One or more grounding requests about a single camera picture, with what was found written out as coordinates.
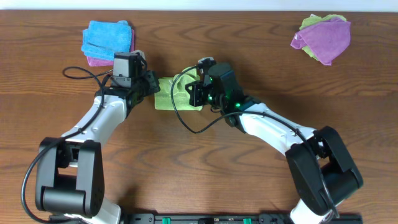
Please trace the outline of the green microfiber cloth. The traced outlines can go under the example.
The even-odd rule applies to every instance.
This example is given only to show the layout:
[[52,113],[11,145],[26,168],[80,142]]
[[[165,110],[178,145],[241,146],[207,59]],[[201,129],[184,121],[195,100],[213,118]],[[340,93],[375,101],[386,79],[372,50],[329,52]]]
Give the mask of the green microfiber cloth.
[[185,85],[199,81],[200,76],[195,69],[187,67],[183,75],[176,81],[178,74],[172,77],[159,78],[160,91],[155,94],[155,109],[174,110],[171,100],[171,90],[173,90],[173,99],[178,110],[200,111],[202,106],[192,106],[189,104],[190,95],[185,90]]

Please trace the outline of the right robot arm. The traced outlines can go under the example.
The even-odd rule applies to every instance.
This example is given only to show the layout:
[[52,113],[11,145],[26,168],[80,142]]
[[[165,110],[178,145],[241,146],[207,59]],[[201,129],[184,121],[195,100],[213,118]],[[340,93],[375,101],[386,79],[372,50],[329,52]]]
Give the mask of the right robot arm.
[[327,223],[341,216],[338,205],[363,184],[363,178],[338,132],[299,125],[243,92],[228,63],[211,57],[195,66],[202,79],[185,85],[192,106],[210,105],[232,128],[255,136],[287,159],[300,200],[293,223]]

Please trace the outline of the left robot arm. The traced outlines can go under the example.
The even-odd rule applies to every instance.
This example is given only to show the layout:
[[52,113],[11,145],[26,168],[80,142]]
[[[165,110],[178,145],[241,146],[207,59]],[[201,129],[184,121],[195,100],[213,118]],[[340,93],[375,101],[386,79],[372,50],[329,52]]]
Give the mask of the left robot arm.
[[160,90],[140,50],[114,55],[90,110],[59,138],[45,138],[37,166],[35,206],[50,223],[120,223],[122,210],[104,196],[102,148],[146,96]]

